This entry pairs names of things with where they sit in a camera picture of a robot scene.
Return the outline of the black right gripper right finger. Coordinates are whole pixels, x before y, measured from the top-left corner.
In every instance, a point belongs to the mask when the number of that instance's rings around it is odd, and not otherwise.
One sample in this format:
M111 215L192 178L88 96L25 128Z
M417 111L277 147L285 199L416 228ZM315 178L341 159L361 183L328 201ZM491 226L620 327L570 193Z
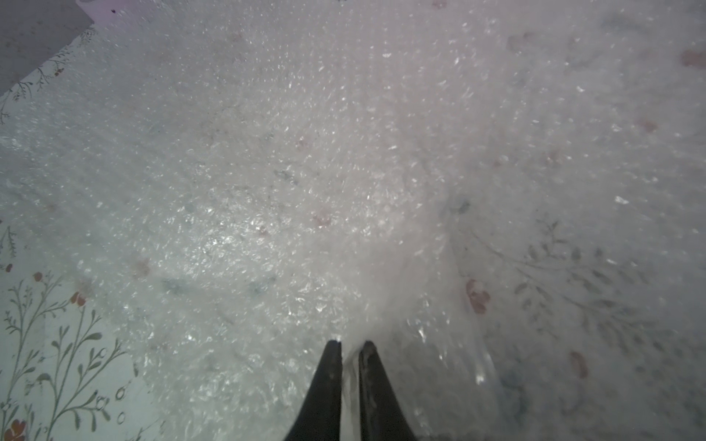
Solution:
M366 341L358 355L360 439L417 441L384 369L376 345Z

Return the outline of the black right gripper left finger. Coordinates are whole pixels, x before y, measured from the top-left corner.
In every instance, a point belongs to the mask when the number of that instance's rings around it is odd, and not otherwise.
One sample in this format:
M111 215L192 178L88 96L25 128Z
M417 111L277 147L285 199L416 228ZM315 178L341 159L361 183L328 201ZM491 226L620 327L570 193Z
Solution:
M325 345L299 415L285 441L340 441L342 347Z

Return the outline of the bubble wrap sheet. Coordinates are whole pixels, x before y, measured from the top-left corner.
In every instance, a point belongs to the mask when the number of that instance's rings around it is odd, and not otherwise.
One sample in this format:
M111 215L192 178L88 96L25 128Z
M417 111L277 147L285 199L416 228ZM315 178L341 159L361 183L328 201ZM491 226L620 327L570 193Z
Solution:
M139 363L175 440L280 440L325 343L412 431L481 440L494 371L446 222L444 20L419 1L164 1L1 128L1 209Z

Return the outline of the bubble wrap around vase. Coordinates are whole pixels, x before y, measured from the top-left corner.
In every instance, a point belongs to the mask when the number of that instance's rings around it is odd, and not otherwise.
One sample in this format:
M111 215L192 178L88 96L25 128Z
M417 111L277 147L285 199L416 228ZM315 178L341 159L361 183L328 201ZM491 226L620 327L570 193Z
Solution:
M449 19L450 232L521 437L704 439L704 3Z

